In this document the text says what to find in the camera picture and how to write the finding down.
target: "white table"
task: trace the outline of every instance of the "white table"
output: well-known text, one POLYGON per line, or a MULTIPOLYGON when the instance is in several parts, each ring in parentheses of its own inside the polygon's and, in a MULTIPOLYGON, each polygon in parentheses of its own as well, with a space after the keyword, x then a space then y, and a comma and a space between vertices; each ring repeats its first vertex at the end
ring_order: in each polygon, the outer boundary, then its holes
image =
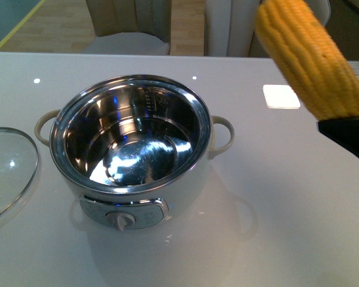
POLYGON ((285 84, 271 60, 0 53, 0 126, 35 139, 40 116, 125 74, 190 86, 233 147, 186 214, 121 233, 83 214, 37 142, 36 177, 0 217, 0 286, 359 286, 359 159, 304 107, 266 106, 263 85, 285 84))

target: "chair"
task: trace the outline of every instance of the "chair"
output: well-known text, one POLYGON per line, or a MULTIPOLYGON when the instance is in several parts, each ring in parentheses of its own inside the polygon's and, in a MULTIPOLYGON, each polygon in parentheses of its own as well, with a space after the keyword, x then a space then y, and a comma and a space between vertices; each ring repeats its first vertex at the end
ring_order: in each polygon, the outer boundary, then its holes
MULTIPOLYGON (((254 35, 261 0, 206 0, 205 55, 216 57, 267 57, 254 35)), ((306 1, 322 24, 330 17, 328 0, 306 1)))
POLYGON ((96 39, 85 54, 168 55, 171 0, 86 0, 96 39))

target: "electric pot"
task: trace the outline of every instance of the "electric pot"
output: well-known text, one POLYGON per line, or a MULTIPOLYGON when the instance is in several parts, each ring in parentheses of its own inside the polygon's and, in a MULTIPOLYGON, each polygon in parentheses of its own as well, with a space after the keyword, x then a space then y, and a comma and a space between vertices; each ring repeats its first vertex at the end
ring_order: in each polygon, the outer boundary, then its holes
POLYGON ((182 213, 202 191, 209 161, 228 150, 234 129, 210 116, 190 88, 154 75, 95 84, 59 111, 45 114, 36 137, 83 211, 118 230, 156 225, 182 213), (55 118, 49 140, 40 133, 55 118), (230 139, 214 148, 214 124, 230 139))

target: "corn cob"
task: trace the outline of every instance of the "corn cob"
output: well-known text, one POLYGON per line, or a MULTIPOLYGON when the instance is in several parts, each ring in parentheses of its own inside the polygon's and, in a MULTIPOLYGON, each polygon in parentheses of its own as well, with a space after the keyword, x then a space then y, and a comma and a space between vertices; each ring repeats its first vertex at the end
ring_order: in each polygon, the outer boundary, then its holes
POLYGON ((317 120, 359 116, 359 79, 304 0, 266 0, 255 32, 317 120))

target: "glass lid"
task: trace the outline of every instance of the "glass lid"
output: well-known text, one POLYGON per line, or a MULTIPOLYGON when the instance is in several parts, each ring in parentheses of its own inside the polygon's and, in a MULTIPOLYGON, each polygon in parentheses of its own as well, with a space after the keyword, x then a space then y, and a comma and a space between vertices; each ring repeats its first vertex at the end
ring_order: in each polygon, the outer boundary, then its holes
POLYGON ((32 138, 20 130, 0 127, 0 215, 25 193, 37 165, 32 138))

